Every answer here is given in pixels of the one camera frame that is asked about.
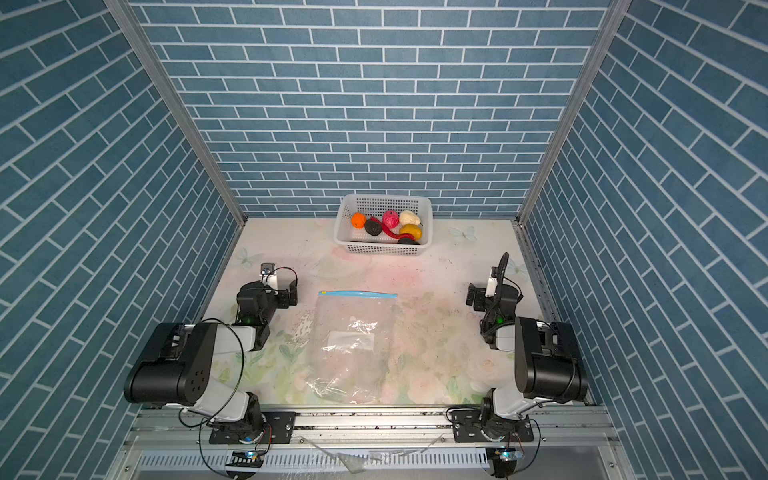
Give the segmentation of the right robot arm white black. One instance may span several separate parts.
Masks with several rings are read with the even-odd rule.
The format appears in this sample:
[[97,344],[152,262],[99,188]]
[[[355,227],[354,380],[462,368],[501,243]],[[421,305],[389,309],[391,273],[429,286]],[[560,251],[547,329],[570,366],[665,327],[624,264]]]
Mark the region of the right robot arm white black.
[[523,294],[515,284],[468,286],[466,304],[483,314],[480,335],[493,350],[514,354],[514,380],[491,388],[474,422],[490,441],[529,442],[531,411],[546,404],[583,401],[588,377],[572,326],[516,314]]

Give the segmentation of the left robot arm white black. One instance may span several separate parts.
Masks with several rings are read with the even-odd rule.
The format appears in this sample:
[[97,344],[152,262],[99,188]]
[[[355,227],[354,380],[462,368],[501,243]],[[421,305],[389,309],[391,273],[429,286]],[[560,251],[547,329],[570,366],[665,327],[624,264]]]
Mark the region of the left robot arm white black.
[[298,304],[298,281],[284,289],[276,275],[243,285],[236,296],[236,319],[210,318],[196,324],[162,323],[155,328],[128,374],[124,397],[133,404],[177,404],[199,415],[194,426],[209,427],[212,445],[288,444],[296,414],[265,412],[258,397],[238,385],[211,377],[216,355],[262,350],[270,321],[279,309]]

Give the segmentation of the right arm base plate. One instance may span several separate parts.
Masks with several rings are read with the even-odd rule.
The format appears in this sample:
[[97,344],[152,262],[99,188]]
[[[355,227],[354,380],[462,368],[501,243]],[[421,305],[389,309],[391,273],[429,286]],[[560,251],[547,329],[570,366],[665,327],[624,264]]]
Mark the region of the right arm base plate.
[[472,408],[447,409],[445,416],[456,443],[527,443],[534,440],[529,421],[504,419],[495,414],[483,420],[481,412]]

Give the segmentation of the pink toy fruit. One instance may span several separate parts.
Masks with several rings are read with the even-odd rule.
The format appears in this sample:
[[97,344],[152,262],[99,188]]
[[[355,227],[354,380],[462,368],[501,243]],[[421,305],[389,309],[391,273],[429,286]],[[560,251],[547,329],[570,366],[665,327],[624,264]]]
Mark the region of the pink toy fruit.
[[394,210],[386,211],[381,218],[381,222],[389,229],[395,229],[399,226],[400,218],[399,214]]

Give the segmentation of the orange toy fruit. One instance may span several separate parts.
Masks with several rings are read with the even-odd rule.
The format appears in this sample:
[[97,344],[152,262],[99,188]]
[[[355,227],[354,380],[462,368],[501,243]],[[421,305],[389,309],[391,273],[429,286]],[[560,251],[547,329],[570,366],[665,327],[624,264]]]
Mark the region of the orange toy fruit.
[[364,229],[364,228],[365,228],[365,224],[366,224],[366,221],[367,221],[367,217],[366,217],[366,215],[365,215],[365,214],[363,214],[363,213],[361,213],[361,212],[355,212],[355,213],[354,213],[354,214],[351,216],[351,218],[350,218],[350,224],[351,224],[351,225],[352,225],[352,226],[353,226],[355,229]]

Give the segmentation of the clear zip top bag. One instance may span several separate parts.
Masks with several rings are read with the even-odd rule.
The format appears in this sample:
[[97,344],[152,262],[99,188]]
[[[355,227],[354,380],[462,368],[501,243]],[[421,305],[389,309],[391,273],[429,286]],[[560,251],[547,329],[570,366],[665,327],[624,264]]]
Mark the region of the clear zip top bag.
[[326,401],[380,400],[392,346],[397,295],[373,291],[318,293],[309,340],[307,385]]

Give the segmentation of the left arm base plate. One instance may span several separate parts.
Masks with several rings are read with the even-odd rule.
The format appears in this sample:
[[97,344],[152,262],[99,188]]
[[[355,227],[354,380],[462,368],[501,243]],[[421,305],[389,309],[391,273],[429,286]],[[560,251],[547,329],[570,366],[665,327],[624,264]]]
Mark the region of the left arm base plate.
[[294,411],[267,411],[252,427],[245,420],[214,423],[209,443],[211,445],[249,445],[267,443],[287,445],[291,442],[297,413]]

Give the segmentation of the white plastic mesh basket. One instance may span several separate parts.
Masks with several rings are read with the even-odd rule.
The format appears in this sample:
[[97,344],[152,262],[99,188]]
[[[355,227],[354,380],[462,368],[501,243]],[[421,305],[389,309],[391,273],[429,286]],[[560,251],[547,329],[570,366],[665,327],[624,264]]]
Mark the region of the white plastic mesh basket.
[[415,256],[433,237],[426,197],[350,194],[335,220],[334,240],[349,253]]

